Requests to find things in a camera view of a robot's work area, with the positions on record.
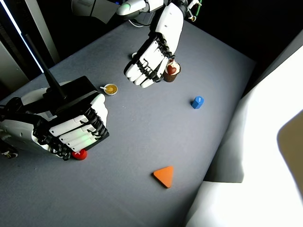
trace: brown heart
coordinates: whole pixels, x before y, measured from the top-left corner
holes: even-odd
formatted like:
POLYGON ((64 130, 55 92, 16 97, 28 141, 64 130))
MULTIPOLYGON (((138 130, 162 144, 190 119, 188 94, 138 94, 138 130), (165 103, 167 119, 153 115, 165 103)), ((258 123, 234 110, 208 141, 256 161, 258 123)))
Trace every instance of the brown heart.
POLYGON ((177 69, 174 68, 174 67, 172 67, 171 65, 169 65, 169 66, 167 67, 167 73, 168 73, 169 75, 174 74, 176 71, 177 71, 177 69))

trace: orange triangle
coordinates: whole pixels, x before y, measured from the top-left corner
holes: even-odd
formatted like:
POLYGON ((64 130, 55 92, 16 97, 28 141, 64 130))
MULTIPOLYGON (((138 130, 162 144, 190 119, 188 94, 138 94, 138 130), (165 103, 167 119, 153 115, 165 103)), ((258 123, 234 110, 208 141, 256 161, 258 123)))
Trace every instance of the orange triangle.
POLYGON ((174 175, 174 167, 168 166, 163 169, 156 170, 153 175, 162 183, 165 187, 170 188, 172 184, 172 177, 174 175))

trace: gray tabletop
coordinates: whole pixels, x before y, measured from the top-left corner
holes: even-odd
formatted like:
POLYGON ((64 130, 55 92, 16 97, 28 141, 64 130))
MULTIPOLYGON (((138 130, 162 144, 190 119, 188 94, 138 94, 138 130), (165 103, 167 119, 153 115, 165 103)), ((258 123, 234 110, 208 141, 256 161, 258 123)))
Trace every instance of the gray tabletop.
MULTIPOLYGON (((1 226, 174 227, 185 216, 255 62, 185 22, 181 74, 143 89, 123 69, 148 32, 125 23, 51 69, 59 82, 85 75, 96 87, 118 85, 106 99, 110 136, 83 161, 0 157, 1 226), (196 96, 205 99, 198 110, 196 96), (175 168, 170 189, 151 177, 166 166, 175 168)), ((40 76, 2 103, 45 86, 40 76)))

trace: blue hexagonal block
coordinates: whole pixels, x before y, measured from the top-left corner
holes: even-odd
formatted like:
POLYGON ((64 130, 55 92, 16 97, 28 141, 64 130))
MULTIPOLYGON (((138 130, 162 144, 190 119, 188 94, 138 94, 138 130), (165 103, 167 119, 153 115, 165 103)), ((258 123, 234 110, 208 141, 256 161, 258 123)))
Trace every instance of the blue hexagonal block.
POLYGON ((201 96, 197 96, 193 103, 191 104, 191 106, 194 108, 194 109, 199 109, 204 103, 204 99, 201 97, 201 96))

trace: black rod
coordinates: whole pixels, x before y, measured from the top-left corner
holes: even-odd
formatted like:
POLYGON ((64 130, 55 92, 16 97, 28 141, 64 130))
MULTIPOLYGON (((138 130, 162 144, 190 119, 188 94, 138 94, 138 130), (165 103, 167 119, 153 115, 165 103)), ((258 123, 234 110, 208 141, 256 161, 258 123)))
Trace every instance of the black rod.
POLYGON ((53 77, 52 73, 50 72, 50 70, 46 66, 46 64, 43 61, 41 55, 39 54, 38 50, 36 49, 32 39, 27 34, 25 35, 25 38, 27 40, 28 46, 32 49, 33 54, 36 56, 41 68, 43 69, 44 75, 46 77, 46 80, 47 80, 50 88, 52 89, 52 91, 57 93, 59 98, 65 99, 66 98, 65 93, 63 92, 61 86, 59 85, 59 83, 56 81, 55 77, 53 77))

